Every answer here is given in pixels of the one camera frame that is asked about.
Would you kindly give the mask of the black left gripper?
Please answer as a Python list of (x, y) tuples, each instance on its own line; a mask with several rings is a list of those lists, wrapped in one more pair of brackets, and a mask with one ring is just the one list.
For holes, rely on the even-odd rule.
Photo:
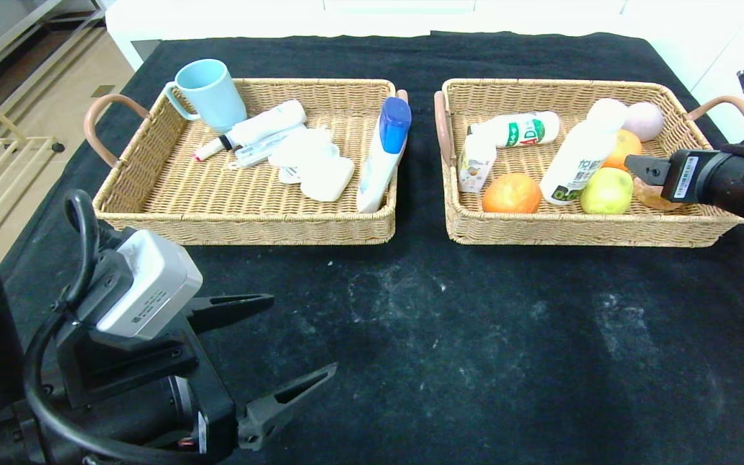
[(190, 298), (151, 340), (89, 333), (89, 449), (122, 462), (211, 464), (236, 447), (259, 451), (316, 399), (338, 364), (235, 403), (199, 335), (274, 305), (271, 294)]

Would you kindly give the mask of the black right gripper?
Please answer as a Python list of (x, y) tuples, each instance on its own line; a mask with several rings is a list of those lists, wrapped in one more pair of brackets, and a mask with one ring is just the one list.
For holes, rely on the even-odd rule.
[(628, 155), (624, 165), (643, 183), (663, 186), (674, 203), (715, 206), (744, 218), (744, 157), (717, 150), (679, 150), (670, 159)]

